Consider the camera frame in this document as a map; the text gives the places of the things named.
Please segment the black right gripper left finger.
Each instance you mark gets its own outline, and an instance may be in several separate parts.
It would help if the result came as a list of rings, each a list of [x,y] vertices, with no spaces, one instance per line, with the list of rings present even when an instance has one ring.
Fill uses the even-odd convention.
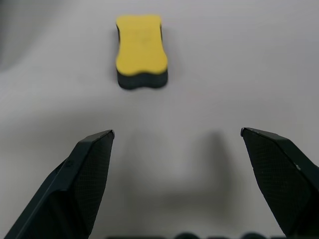
[[[107,130],[79,141],[44,180],[7,239],[87,239],[105,191],[115,134]]]

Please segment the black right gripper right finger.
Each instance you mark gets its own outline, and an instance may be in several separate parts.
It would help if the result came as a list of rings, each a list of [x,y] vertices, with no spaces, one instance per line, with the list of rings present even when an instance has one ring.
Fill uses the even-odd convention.
[[[319,237],[319,168],[289,139],[241,129],[254,175],[279,227],[290,238]]]

